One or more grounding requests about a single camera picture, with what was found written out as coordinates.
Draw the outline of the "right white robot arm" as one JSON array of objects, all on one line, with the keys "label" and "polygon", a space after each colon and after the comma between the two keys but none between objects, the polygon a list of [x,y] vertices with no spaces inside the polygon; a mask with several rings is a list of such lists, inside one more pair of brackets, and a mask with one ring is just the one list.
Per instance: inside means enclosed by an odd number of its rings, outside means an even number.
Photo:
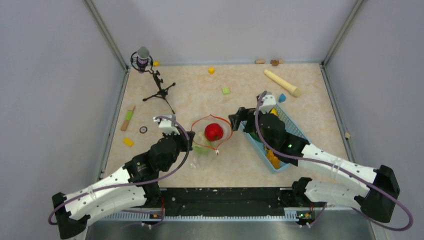
[{"label": "right white robot arm", "polygon": [[287,129],[286,122],[271,111],[256,112],[241,107],[228,116],[231,129],[256,136],[279,162],[318,172],[332,182],[301,177],[292,184],[292,196],[299,206],[309,203],[344,205],[359,210],[379,223],[389,223],[400,194],[394,171],[362,166],[339,158]]}]

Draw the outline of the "yellow toy lemon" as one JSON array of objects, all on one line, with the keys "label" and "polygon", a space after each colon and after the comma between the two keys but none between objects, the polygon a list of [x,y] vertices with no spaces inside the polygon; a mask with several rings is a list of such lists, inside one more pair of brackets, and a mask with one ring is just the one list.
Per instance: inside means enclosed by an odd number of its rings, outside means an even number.
[{"label": "yellow toy lemon", "polygon": [[272,109],[271,109],[271,111],[270,111],[269,113],[270,113],[270,114],[273,114],[273,115],[275,115],[275,116],[277,116],[277,117],[279,116],[279,115],[278,115],[278,112],[277,112],[277,110],[276,110],[275,108],[272,108]]}]

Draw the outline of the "red toy tomato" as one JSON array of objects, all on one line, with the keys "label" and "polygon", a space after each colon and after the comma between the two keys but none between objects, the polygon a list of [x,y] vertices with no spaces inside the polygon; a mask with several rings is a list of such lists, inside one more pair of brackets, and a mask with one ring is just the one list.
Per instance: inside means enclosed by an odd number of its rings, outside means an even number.
[{"label": "red toy tomato", "polygon": [[221,140],[224,136],[224,130],[218,123],[211,123],[204,129],[205,138],[210,141]]}]

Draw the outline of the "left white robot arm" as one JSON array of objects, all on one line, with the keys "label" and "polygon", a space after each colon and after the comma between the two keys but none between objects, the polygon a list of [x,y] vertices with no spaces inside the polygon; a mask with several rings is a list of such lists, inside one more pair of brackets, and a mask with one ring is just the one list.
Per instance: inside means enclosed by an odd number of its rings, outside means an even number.
[{"label": "left white robot arm", "polygon": [[53,195],[60,239],[73,238],[115,212],[156,206],[161,198],[159,173],[169,171],[181,152],[192,149],[194,136],[193,131],[163,135],[148,151],[134,156],[109,176],[74,193]]}]

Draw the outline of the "clear orange-zip bag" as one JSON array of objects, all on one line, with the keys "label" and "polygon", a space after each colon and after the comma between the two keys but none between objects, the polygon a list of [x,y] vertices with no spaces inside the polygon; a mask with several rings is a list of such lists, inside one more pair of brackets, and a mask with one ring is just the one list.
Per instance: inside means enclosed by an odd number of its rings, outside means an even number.
[{"label": "clear orange-zip bag", "polygon": [[213,114],[195,119],[190,130],[195,132],[190,166],[198,170],[209,167],[219,157],[220,147],[233,135],[230,121]]}]

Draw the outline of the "green toy cabbage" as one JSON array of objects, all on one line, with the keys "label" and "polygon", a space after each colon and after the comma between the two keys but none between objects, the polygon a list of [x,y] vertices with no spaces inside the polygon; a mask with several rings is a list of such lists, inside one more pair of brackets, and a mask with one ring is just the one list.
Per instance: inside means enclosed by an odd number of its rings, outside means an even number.
[{"label": "green toy cabbage", "polygon": [[207,140],[207,138],[202,132],[196,134],[193,139],[192,147],[194,152],[199,155],[209,154],[213,150],[211,148],[211,142]]}]

